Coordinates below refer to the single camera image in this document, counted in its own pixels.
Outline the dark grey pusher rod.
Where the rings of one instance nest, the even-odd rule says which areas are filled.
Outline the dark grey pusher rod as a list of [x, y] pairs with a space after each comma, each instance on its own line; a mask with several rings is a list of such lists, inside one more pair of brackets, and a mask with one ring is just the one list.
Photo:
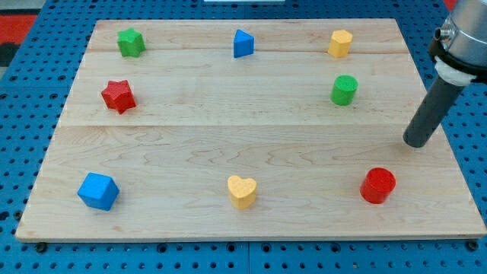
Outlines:
[[413, 148], [423, 147], [463, 89], [437, 76], [403, 133], [403, 141]]

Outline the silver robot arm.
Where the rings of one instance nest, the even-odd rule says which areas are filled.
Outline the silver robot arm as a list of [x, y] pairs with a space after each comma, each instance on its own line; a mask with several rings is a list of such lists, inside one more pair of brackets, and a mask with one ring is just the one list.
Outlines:
[[486, 83], [486, 1], [457, 1], [428, 53], [438, 76], [403, 133], [413, 148], [426, 144], [465, 87]]

